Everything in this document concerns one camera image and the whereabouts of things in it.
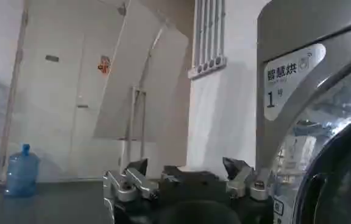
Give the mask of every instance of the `number 1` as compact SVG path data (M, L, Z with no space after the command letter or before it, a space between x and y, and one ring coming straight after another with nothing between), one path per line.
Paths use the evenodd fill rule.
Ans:
M274 105L273 105L273 93L272 93L272 91L270 91L270 92L268 93L268 95L269 95L269 105L268 105L268 108L272 108L272 107L274 107Z

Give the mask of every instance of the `metal bracket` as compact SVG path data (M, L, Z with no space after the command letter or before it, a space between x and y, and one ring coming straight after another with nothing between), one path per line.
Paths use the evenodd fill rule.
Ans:
M258 201L267 200L269 198L269 184L271 179L270 169L261 169L256 180L250 186L250 196Z
M158 184L147 180L146 177L135 168L126 169L126 177L141 191L143 198L152 199L156 197Z
M136 187L129 184L127 179L117 171L106 171L103 184L104 198L128 202L138 196Z
M226 191L235 194L238 198L244 197L246 195L247 180L253 173L253 168L244 166L233 180L227 182Z
M109 198L104 198L105 207L108 208L108 214L110 216L110 224L115 224L115 204Z

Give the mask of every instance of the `washing machine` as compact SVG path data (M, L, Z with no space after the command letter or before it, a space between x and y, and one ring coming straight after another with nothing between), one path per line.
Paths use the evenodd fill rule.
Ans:
M257 170L274 223L351 223L351 0L273 0L258 17Z

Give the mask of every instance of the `bottle cap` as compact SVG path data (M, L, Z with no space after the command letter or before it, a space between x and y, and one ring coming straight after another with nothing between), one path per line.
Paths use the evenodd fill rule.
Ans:
M30 145L29 144L23 144L23 154L28 155L29 154L29 149Z

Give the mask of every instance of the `label sticker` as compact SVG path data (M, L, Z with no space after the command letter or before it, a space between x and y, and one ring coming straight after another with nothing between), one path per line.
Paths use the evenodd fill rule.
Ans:
M286 203L282 196L275 196L273 210L274 224L289 224L292 222L293 208Z
M264 115L274 121L301 81L323 60L326 48L314 44L269 62L264 70Z

